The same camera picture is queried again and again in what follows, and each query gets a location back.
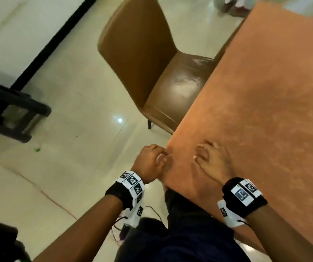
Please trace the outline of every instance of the wall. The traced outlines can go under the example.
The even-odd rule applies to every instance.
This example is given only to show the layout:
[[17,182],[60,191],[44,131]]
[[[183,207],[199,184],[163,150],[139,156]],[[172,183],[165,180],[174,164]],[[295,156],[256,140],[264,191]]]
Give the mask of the wall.
[[0,2],[0,84],[10,87],[83,1]]

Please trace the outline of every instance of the brown chair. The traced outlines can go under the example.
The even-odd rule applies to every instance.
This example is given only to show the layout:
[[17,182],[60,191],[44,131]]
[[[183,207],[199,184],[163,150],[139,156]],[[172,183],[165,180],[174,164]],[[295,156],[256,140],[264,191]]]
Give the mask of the brown chair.
[[214,60],[180,52],[157,0],[125,0],[105,26],[98,50],[148,128],[153,122],[171,134],[224,53]]

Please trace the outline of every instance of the forearm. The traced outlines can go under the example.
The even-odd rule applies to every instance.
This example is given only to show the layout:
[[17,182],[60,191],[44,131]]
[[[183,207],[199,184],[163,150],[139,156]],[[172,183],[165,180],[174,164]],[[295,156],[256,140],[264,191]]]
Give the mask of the forearm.
[[270,206],[257,209],[246,220],[272,261],[313,261],[313,245]]
[[104,196],[34,262],[92,261],[122,210],[120,199],[113,195]]

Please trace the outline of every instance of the orange table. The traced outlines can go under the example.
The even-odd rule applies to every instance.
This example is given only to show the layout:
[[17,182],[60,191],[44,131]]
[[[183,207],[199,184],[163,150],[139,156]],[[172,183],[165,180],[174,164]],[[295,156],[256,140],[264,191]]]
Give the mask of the orange table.
[[[193,161],[205,139],[313,244],[313,18],[258,2],[167,145],[163,182],[222,220],[220,186]],[[236,232],[262,250],[249,227]]]

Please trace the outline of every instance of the white tile floor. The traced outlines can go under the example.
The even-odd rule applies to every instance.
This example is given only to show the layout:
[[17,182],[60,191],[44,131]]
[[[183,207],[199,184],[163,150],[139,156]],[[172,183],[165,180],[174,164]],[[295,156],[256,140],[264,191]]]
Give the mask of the white tile floor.
[[[156,126],[147,129],[97,51],[98,37],[121,1],[98,0],[24,89],[53,109],[36,125],[32,140],[21,144],[0,135],[0,221],[18,227],[32,258],[130,169],[144,145],[165,146],[170,139]],[[241,22],[218,12],[223,0],[159,1],[177,47],[186,53],[214,57]],[[6,112],[6,117],[12,122],[16,116]],[[158,181],[147,186],[143,200],[166,222]],[[150,209],[144,215],[156,217]],[[118,245],[111,234],[103,247],[95,261],[113,261]],[[247,252],[253,261],[269,261],[257,251]]]

